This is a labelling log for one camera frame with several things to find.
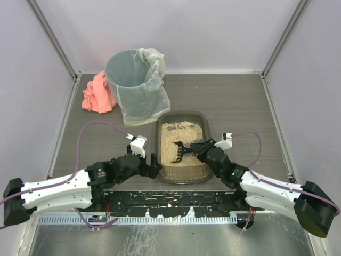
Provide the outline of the black slotted litter scoop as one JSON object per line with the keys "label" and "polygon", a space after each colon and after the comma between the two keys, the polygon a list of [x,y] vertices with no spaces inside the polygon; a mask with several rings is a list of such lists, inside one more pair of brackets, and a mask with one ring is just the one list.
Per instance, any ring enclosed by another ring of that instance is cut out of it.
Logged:
{"label": "black slotted litter scoop", "polygon": [[182,141],[174,142],[177,146],[177,154],[176,157],[171,161],[172,163],[180,163],[183,160],[184,155],[193,156],[193,150],[191,147],[186,147]]}

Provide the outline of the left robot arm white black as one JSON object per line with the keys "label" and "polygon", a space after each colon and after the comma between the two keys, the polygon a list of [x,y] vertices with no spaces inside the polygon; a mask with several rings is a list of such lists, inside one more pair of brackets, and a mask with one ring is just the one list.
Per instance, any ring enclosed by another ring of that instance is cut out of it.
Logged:
{"label": "left robot arm white black", "polygon": [[156,154],[148,164],[145,157],[128,151],[109,161],[96,162],[71,175],[39,182],[15,178],[8,182],[1,206],[3,228],[19,225],[33,215],[55,210],[87,209],[105,204],[104,191],[139,175],[156,178],[162,166]]}

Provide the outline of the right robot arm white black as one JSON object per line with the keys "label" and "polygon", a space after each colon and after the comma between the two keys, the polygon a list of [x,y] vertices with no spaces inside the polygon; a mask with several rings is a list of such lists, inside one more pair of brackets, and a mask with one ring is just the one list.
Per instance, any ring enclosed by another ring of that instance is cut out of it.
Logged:
{"label": "right robot arm white black", "polygon": [[232,162],[225,149],[224,143],[211,139],[192,143],[187,151],[207,164],[242,203],[284,215],[310,234],[327,237],[334,218],[340,215],[340,208],[317,184],[307,181],[300,185],[266,177]]}

